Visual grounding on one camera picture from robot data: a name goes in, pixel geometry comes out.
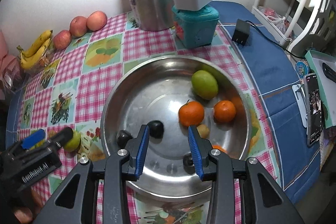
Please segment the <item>large green mango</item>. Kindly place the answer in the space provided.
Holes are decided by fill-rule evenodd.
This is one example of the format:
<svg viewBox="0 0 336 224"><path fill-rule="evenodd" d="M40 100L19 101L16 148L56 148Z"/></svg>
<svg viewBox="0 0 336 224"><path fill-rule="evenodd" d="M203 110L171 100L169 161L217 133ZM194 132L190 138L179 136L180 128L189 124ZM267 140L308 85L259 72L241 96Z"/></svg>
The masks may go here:
<svg viewBox="0 0 336 224"><path fill-rule="evenodd" d="M73 152L77 150L81 142L81 134L76 130L73 132L73 137L64 145L64 150L67 152Z"/></svg>

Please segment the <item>small dark plum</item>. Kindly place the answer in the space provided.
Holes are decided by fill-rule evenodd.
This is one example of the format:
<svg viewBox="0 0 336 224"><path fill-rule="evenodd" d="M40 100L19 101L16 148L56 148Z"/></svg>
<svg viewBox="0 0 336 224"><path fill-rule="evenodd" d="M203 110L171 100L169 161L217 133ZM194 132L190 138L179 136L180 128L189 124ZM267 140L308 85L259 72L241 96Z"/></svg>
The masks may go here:
<svg viewBox="0 0 336 224"><path fill-rule="evenodd" d="M131 139L133 139L133 136L126 130L120 130L116 134L116 143L120 148L125 148L127 142Z"/></svg>

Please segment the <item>large orange tangerine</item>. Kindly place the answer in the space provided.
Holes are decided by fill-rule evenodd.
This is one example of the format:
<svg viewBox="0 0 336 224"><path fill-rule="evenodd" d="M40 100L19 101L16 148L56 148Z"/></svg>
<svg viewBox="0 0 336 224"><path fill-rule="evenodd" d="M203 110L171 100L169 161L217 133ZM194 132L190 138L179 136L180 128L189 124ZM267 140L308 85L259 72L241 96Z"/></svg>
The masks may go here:
<svg viewBox="0 0 336 224"><path fill-rule="evenodd" d="M185 127L201 124L204 117L204 107L197 101L187 101L178 112L179 123Z"/></svg>

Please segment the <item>small orange tangerine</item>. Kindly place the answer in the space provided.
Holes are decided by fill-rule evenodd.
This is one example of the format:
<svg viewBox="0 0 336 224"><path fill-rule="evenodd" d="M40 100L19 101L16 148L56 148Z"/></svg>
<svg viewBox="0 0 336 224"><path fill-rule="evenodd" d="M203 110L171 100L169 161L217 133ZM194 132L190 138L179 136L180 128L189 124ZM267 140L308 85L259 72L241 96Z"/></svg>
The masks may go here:
<svg viewBox="0 0 336 224"><path fill-rule="evenodd" d="M222 100L214 106L214 118L220 123L231 122L236 115L236 108L231 101Z"/></svg>

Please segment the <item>large steel basin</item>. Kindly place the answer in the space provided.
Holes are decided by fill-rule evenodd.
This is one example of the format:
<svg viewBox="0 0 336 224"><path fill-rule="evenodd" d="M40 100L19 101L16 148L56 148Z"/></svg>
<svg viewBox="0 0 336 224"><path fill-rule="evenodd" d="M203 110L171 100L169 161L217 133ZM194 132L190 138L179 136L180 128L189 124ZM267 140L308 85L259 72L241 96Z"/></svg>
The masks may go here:
<svg viewBox="0 0 336 224"><path fill-rule="evenodd" d="M199 70L210 72L219 92L209 101L192 89L191 77ZM217 122L214 106L222 100L236 108L229 123ZM245 159L252 135L252 122L246 98L233 78L215 64L192 56L163 56L143 62L126 73L110 92L101 118L104 154L118 150L116 134L126 130L137 136L140 127L153 120L164 125L162 139L151 138L143 173L129 186L156 200L174 202L206 196L210 182L202 182L193 168L183 166L189 153L187 128L179 123L178 111L187 101L200 102L205 110L203 123L210 129L209 141L223 147L234 159Z"/></svg>

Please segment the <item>green mango in basin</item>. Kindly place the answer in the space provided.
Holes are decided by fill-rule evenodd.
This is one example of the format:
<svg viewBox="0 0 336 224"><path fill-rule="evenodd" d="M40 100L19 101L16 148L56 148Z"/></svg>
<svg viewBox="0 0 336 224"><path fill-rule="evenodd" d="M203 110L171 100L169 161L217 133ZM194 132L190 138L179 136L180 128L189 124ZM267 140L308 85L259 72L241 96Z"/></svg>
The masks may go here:
<svg viewBox="0 0 336 224"><path fill-rule="evenodd" d="M204 100L211 100L217 96L219 87L216 78L208 71L196 71L191 77L194 92Z"/></svg>

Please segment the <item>pink flower bouquet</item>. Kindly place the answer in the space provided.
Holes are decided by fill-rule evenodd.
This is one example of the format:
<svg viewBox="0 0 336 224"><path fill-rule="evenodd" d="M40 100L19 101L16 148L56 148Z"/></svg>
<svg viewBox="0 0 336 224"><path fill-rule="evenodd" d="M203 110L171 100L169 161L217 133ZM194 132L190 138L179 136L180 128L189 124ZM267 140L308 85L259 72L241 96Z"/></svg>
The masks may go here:
<svg viewBox="0 0 336 224"><path fill-rule="evenodd" d="M21 68L19 59L9 54L9 49L3 33L0 38L0 64L1 64L1 101L10 97L21 88L25 79L25 73Z"/></svg>

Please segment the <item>clear plastic fruit tray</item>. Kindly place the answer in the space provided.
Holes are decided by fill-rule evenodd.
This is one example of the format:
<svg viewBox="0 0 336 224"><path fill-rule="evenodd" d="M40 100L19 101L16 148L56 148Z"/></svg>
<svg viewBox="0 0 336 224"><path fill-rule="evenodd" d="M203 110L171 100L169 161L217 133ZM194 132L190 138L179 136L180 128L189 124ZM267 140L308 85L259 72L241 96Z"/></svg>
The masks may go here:
<svg viewBox="0 0 336 224"><path fill-rule="evenodd" d="M30 69L24 69L24 71L31 76L41 72L52 62L55 52L56 49L54 47L54 43L51 42L49 47L43 52L41 58L37 61L37 63L35 63Z"/></svg>

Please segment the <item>red apple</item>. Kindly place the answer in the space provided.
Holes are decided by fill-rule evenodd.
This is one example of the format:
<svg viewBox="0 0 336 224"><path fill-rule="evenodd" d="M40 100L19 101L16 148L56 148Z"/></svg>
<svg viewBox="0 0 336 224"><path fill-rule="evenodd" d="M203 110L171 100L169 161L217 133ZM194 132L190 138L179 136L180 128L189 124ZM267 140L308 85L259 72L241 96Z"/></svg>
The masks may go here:
<svg viewBox="0 0 336 224"><path fill-rule="evenodd" d="M80 38L87 32L87 18L76 16L70 23L70 33L75 38Z"/></svg>
<svg viewBox="0 0 336 224"><path fill-rule="evenodd" d="M91 31L98 31L107 24L107 16L102 11L95 11L87 18L87 28Z"/></svg>
<svg viewBox="0 0 336 224"><path fill-rule="evenodd" d="M54 36L53 42L57 50L64 50L72 42L72 35L68 30L62 30Z"/></svg>

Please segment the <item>white phone stand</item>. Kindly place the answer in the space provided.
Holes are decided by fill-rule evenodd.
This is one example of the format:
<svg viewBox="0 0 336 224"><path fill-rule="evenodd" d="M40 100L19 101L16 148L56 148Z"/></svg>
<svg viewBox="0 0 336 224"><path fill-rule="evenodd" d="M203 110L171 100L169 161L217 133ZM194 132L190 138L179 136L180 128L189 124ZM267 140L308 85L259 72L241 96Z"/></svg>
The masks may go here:
<svg viewBox="0 0 336 224"><path fill-rule="evenodd" d="M291 89L297 102L302 125L304 128L307 128L307 107L306 107L306 96L303 90L303 84L292 85Z"/></svg>

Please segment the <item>blue quilted cloth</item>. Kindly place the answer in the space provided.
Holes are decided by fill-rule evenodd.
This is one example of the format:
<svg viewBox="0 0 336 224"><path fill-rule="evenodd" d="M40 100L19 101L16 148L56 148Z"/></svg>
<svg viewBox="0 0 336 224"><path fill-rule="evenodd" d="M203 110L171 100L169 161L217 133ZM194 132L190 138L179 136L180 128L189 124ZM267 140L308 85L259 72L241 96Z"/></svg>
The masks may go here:
<svg viewBox="0 0 336 224"><path fill-rule="evenodd" d="M224 44L195 48L190 54L223 68L246 90L243 70L232 56L231 36L238 19L254 23L246 44L240 46L239 51L258 91L257 104L266 127L268 148L276 155L274 165L280 171L280 182L289 199L298 202L317 181L321 154L318 143L311 147L306 144L306 131L292 91L292 86L299 82L297 72L285 53L272 44L272 35L243 5L213 1L211 6L220 14Z"/></svg>

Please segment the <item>teal box with red print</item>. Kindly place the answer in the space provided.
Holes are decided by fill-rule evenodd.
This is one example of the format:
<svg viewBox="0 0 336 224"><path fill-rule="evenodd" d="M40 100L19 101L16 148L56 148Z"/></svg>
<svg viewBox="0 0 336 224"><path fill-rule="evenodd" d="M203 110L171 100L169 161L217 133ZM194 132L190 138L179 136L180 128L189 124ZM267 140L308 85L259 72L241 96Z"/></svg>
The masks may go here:
<svg viewBox="0 0 336 224"><path fill-rule="evenodd" d="M175 34L187 49L210 45L219 20L219 12L210 5L198 11L172 7Z"/></svg>

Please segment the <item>smartphone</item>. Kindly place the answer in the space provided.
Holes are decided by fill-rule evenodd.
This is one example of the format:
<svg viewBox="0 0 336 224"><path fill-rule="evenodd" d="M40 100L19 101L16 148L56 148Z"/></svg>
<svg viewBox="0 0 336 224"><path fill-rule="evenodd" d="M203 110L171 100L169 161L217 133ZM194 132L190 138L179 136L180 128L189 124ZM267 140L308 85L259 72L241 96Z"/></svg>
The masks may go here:
<svg viewBox="0 0 336 224"><path fill-rule="evenodd" d="M307 112L307 146L311 147L319 140L323 130L322 102L315 73L310 73L303 77L303 88Z"/></svg>

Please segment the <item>black charger block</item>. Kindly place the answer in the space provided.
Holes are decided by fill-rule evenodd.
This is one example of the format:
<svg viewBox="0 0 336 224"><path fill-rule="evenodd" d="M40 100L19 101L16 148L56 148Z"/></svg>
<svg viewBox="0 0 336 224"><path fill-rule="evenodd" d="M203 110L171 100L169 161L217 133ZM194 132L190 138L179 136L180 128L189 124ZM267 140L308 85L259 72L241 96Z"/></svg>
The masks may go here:
<svg viewBox="0 0 336 224"><path fill-rule="evenodd" d="M244 20L236 21L235 30L232 35L232 41L245 46L250 34L250 24Z"/></svg>

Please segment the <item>round blue sticker badge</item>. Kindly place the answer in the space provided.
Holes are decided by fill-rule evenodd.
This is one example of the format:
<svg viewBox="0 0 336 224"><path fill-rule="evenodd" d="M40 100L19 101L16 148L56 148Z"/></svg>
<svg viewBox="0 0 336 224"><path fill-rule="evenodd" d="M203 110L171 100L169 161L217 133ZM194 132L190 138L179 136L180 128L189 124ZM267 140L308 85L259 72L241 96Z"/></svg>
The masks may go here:
<svg viewBox="0 0 336 224"><path fill-rule="evenodd" d="M306 61L298 61L295 64L295 70L299 78L303 79L305 75L309 74L310 71L309 64Z"/></svg>

